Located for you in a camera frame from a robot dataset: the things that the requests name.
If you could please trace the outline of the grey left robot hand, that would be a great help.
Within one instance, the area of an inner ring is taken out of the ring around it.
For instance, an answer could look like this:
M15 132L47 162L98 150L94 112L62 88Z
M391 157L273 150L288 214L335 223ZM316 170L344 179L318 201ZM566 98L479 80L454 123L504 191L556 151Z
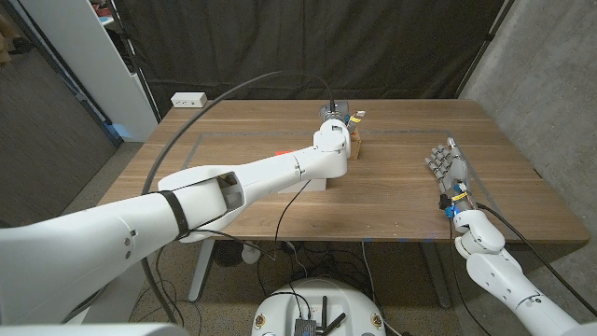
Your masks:
M334 103L322 105L319 110L319 116L322 121L329 119L343 121L351 135L356 135L357 125L365 115L365 110L357 110L351 113L347 101L335 101Z

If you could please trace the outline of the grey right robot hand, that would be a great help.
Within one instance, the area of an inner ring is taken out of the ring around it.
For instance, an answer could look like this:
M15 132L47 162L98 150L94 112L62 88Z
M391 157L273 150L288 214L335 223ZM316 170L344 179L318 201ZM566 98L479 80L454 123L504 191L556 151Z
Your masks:
M424 162L437 179L438 206L448 218L455 220L463 212L477 209L469 187L467 162L452 137L447 138L446 145L433 147Z

